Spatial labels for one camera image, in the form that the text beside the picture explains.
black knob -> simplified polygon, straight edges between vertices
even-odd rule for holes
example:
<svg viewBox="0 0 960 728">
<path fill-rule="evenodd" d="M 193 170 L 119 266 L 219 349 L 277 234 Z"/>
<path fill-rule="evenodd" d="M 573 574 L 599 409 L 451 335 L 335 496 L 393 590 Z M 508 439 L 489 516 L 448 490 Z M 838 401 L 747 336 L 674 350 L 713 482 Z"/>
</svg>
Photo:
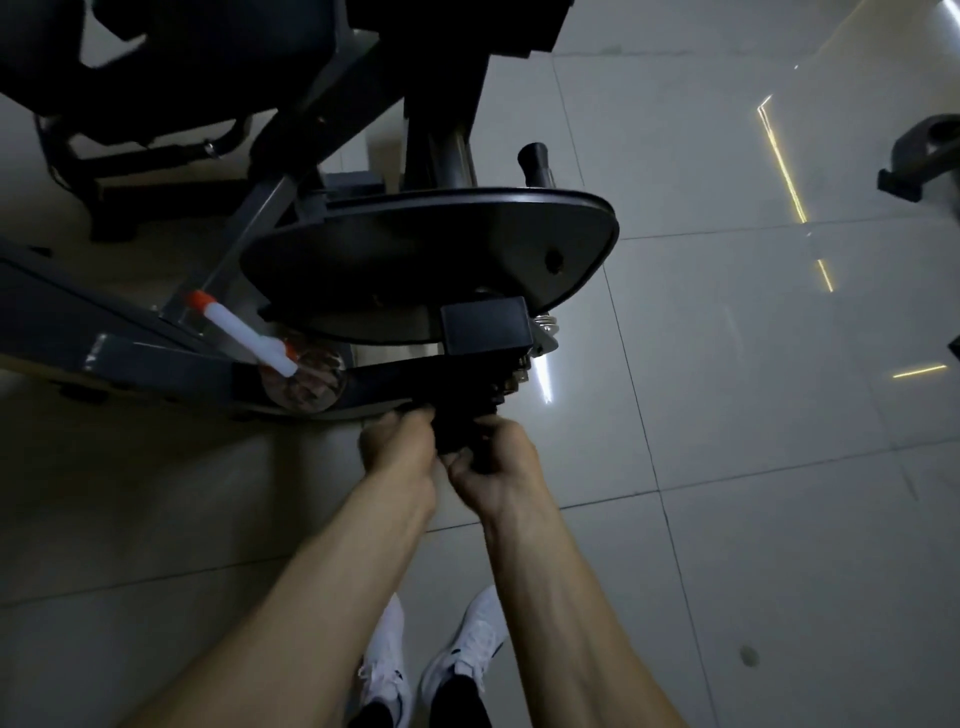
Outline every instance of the black knob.
<svg viewBox="0 0 960 728">
<path fill-rule="evenodd" d="M 546 144 L 535 141 L 527 144 L 516 155 L 516 161 L 523 170 L 523 178 L 528 187 L 547 187 L 553 189 L 557 184 L 553 181 L 553 172 L 547 161 Z"/>
</svg>

hand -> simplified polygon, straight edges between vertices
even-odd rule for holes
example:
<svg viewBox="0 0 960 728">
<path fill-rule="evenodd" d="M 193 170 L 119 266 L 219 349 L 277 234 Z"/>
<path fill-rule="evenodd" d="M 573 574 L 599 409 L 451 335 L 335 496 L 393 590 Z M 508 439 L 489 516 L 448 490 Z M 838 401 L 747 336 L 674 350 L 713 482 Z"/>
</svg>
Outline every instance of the hand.
<svg viewBox="0 0 960 728">
<path fill-rule="evenodd" d="M 537 448 L 523 427 L 496 415 L 477 423 L 489 431 L 492 473 L 481 475 L 470 466 L 469 448 L 443 458 L 450 484 L 470 510 L 488 523 L 523 505 L 552 504 Z"/>
<path fill-rule="evenodd" d="M 360 456 L 367 475 L 383 473 L 402 482 L 428 480 L 437 459 L 432 409 L 400 416 L 388 412 L 360 433 Z"/>
</svg>

right hand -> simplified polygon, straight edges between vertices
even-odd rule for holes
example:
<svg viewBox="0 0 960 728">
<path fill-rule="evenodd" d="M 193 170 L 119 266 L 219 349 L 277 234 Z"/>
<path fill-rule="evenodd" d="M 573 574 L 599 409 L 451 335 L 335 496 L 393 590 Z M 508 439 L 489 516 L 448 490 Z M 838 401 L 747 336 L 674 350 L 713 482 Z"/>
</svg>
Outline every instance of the right hand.
<svg viewBox="0 0 960 728">
<path fill-rule="evenodd" d="M 537 448 L 523 427 L 496 415 L 476 422 L 487 430 L 492 473 L 480 474 L 470 466 L 469 448 L 442 458 L 450 484 L 468 508 L 482 522 L 496 522 L 521 504 L 552 503 Z"/>
</svg>

white sneaker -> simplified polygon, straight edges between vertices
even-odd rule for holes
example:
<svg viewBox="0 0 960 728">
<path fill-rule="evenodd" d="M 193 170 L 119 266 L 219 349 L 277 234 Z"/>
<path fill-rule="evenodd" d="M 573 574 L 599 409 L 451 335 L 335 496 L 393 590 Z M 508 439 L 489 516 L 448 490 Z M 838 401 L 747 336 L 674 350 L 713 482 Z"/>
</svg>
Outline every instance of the white sneaker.
<svg viewBox="0 0 960 728">
<path fill-rule="evenodd" d="M 396 728 L 406 728 L 413 715 L 414 701 L 403 668 L 403 607 L 397 595 L 390 597 L 380 615 L 358 674 L 364 681 L 360 706 L 377 699 L 388 706 L 399 703 Z"/>
<path fill-rule="evenodd" d="M 453 642 L 424 671 L 420 679 L 423 704 L 432 705 L 440 685 L 453 675 L 473 678 L 483 692 L 483 676 L 508 634 L 500 597 L 496 595 L 496 587 L 489 586 L 473 598 Z"/>
</svg>

left hand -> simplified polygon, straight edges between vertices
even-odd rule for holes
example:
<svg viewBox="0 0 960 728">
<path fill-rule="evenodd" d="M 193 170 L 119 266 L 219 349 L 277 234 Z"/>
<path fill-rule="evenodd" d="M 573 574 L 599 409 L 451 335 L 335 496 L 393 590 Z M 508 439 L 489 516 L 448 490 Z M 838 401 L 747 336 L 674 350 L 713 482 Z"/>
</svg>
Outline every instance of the left hand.
<svg viewBox="0 0 960 728">
<path fill-rule="evenodd" d="M 433 409 L 404 415 L 388 412 L 360 433 L 360 455 L 367 475 L 385 473 L 403 482 L 430 480 L 437 459 Z"/>
</svg>

